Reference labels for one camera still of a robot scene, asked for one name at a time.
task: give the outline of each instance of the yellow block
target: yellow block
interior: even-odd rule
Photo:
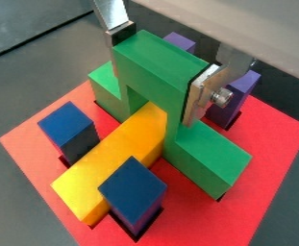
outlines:
[[[150,167],[162,155],[166,122],[166,112],[147,103],[51,184],[87,225],[95,225],[110,210],[98,187],[124,161],[134,156]]]

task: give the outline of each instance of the dark blue cube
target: dark blue cube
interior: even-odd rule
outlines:
[[[160,209],[166,188],[134,157],[99,186],[112,212],[135,236]]]
[[[54,111],[39,126],[71,165],[100,141],[92,120],[71,102]]]

